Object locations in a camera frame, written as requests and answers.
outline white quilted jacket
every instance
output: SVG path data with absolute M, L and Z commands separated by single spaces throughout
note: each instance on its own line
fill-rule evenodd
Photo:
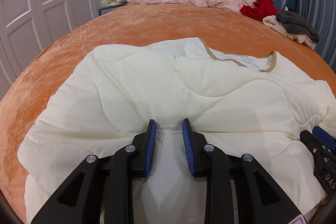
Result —
M 209 51 L 234 62 L 214 60 Z M 256 157 L 307 218 L 315 212 L 325 193 L 299 135 L 320 125 L 336 136 L 328 84 L 278 52 L 263 59 L 225 55 L 186 38 L 99 46 L 75 68 L 18 151 L 29 172 L 28 223 L 87 155 L 114 154 L 146 131 L 149 119 L 157 123 L 156 148 L 149 177 L 134 182 L 136 223 L 203 223 L 206 183 L 188 171 L 186 117 L 225 153 Z

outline gray curtain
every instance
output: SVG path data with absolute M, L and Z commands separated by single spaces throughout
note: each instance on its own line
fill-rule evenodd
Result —
M 336 0 L 298 0 L 297 13 L 318 32 L 315 51 L 336 72 Z

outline sticker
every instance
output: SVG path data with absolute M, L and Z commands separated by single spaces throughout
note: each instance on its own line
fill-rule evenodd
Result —
M 307 222 L 305 218 L 303 217 L 303 215 L 298 215 L 294 220 L 292 220 L 288 224 L 307 224 Z

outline white wardrobe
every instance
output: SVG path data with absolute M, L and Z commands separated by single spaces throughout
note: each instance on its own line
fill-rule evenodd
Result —
M 49 45 L 99 16 L 102 0 L 0 0 L 0 99 Z

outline bed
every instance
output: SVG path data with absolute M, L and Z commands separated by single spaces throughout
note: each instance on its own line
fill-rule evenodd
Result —
M 25 221 L 26 170 L 17 150 L 51 95 L 92 49 L 103 44 L 146 46 L 184 37 L 202 37 L 218 51 L 265 56 L 272 50 L 290 59 L 336 94 L 336 75 L 310 48 L 238 13 L 184 5 L 127 5 L 77 28 L 40 54 L 0 102 L 0 188 Z

